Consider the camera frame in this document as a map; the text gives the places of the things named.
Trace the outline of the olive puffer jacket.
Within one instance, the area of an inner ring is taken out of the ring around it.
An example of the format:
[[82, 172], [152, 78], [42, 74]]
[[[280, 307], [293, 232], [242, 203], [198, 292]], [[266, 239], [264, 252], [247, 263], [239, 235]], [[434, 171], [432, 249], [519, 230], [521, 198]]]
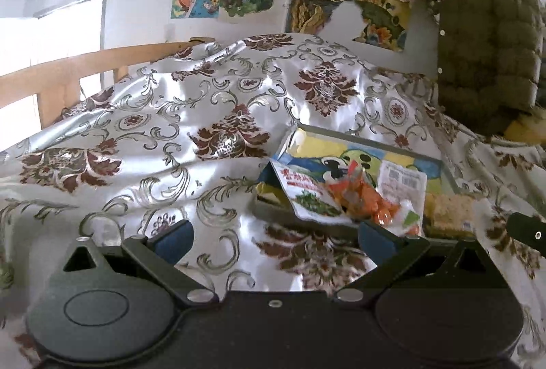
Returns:
[[439, 104], [481, 135], [505, 131], [536, 104], [541, 0], [439, 0]]

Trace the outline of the rice cracker pack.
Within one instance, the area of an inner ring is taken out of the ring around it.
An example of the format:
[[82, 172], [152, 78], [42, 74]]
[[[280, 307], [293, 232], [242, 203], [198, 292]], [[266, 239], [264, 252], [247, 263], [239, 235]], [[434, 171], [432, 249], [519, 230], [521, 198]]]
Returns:
[[460, 194], [427, 193], [424, 231], [431, 238], [473, 238], [474, 200]]

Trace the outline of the bag of orange snacks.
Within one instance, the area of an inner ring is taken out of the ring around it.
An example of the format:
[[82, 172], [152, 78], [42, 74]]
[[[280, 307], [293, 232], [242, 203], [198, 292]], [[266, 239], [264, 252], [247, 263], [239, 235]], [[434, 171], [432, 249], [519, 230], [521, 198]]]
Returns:
[[413, 202], [377, 190], [355, 160], [350, 161], [344, 177], [327, 183], [326, 187], [343, 212], [355, 222], [371, 220], [397, 236], [421, 234], [421, 217]]

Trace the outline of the window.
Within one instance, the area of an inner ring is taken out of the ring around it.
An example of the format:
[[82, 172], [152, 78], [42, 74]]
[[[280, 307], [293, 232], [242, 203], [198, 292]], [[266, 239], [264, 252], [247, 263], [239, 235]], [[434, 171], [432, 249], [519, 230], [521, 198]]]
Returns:
[[106, 0], [67, 0], [27, 18], [1, 19], [1, 74], [104, 47]]

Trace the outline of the white green stick snack pack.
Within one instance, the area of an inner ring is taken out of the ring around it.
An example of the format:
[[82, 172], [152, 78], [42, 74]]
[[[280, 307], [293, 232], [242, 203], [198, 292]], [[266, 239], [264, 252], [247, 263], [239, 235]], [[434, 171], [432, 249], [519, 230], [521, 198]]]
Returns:
[[422, 221], [428, 178], [423, 172], [384, 160], [379, 168], [377, 190], [382, 198], [399, 206], [393, 220], [403, 228]]

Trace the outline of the seaweed snack bag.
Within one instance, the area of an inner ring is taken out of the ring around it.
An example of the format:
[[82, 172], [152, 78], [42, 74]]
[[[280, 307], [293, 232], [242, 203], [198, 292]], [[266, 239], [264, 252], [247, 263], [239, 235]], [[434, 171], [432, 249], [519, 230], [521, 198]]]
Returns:
[[351, 223], [327, 187], [312, 178], [304, 168], [287, 166], [276, 160], [269, 164], [299, 219], [332, 226]]

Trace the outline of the floral patterned bedspread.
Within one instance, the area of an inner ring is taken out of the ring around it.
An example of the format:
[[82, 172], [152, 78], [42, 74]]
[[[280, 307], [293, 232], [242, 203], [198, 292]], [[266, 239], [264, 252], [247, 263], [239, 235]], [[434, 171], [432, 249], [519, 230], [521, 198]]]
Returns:
[[544, 216], [545, 152], [448, 117], [423, 76], [300, 34], [187, 48], [2, 152], [2, 366], [39, 363], [24, 316], [79, 235], [117, 246], [188, 219], [195, 245], [178, 270], [218, 294], [332, 293], [370, 271], [352, 243], [250, 211], [261, 169], [297, 123], [442, 159], [477, 198], [477, 237], [522, 304], [515, 361], [544, 366], [545, 261], [505, 226], [512, 212]]

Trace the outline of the frog painting paper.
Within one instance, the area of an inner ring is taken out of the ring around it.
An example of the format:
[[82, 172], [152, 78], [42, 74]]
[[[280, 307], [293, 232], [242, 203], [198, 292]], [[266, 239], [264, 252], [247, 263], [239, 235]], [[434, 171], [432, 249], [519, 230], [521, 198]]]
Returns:
[[298, 128], [291, 131], [272, 158], [284, 165], [306, 170], [319, 182], [337, 180], [356, 162], [377, 183], [380, 165], [387, 160], [427, 175], [427, 191], [442, 190], [442, 162], [373, 141], [339, 133], [322, 134]]

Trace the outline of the grey tray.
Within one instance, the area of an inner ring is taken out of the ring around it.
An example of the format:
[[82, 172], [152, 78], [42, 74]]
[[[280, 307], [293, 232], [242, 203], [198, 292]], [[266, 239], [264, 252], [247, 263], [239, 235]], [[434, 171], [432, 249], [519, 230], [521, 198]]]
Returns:
[[298, 124], [261, 172], [254, 214], [290, 228], [353, 238], [371, 221], [398, 236], [474, 235], [473, 202], [441, 160]]

